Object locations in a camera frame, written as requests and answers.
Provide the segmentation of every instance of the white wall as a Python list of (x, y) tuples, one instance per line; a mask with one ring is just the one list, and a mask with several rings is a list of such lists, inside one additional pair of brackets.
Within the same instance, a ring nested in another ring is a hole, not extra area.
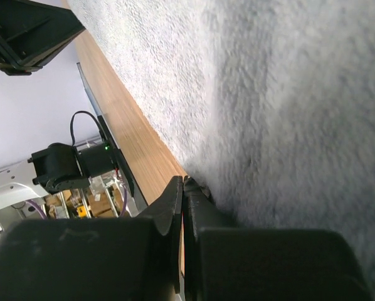
[[(60, 5), (59, 0), (40, 1)], [(77, 110), (93, 112), (70, 44), (42, 70), (28, 77), (0, 71), (0, 167), (27, 159), (54, 142), (70, 143), (69, 122)], [(77, 141), (96, 136), (89, 117), (77, 115)]]

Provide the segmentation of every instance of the gray carpet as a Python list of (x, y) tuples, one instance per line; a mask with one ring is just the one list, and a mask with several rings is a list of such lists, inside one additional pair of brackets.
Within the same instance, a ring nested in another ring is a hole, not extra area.
[(375, 0), (69, 2), (220, 209), (339, 231), (375, 296)]

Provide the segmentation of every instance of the cardboard box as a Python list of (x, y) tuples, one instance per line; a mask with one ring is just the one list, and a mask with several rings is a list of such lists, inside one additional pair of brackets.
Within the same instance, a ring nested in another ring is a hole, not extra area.
[(70, 194), (64, 194), (65, 195), (65, 202), (66, 206), (70, 209), (75, 209), (79, 206), (81, 206), (82, 203), (82, 197), (80, 196), (79, 190), (74, 189), (72, 191), (69, 191)]
[(105, 193), (100, 193), (96, 195), (89, 194), (87, 198), (93, 216), (98, 216), (101, 213), (111, 210), (110, 203)]
[[(124, 200), (122, 199), (122, 194), (117, 189), (117, 187), (115, 185), (113, 185), (112, 187), (114, 188), (114, 203), (120, 213), (122, 211), (122, 208), (124, 207)], [(129, 212), (125, 211), (124, 216), (130, 216)]]
[(50, 210), (48, 211), (48, 215), (51, 218), (56, 218), (56, 215), (55, 215), (55, 205), (51, 205), (50, 206)]
[(72, 193), (70, 192), (70, 190), (64, 190), (62, 193), (63, 193), (63, 196), (65, 197), (65, 201), (70, 199), (70, 197), (72, 196)]
[(61, 201), (57, 196), (46, 196), (45, 198), (45, 203), (48, 207), (50, 206), (61, 206)]
[(99, 214), (98, 216), (96, 216), (97, 218), (114, 218), (114, 213), (112, 212), (112, 210), (108, 210), (106, 212), (103, 212), (101, 214)]

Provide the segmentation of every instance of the purple cable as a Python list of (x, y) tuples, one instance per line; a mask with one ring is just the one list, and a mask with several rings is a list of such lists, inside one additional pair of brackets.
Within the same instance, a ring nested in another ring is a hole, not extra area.
[(126, 190), (126, 187), (125, 185), (122, 185), (123, 188), (124, 188), (124, 207), (122, 208), (122, 211), (119, 215), (119, 217), (123, 216), (125, 214), (125, 211), (126, 211), (126, 202), (127, 202), (127, 190)]
[(47, 215), (44, 214), (43, 210), (41, 210), (40, 206), (38, 206), (36, 202), (28, 199), (26, 203), (28, 203), (31, 207), (37, 210), (38, 214), (41, 216), (42, 219), (47, 219)]

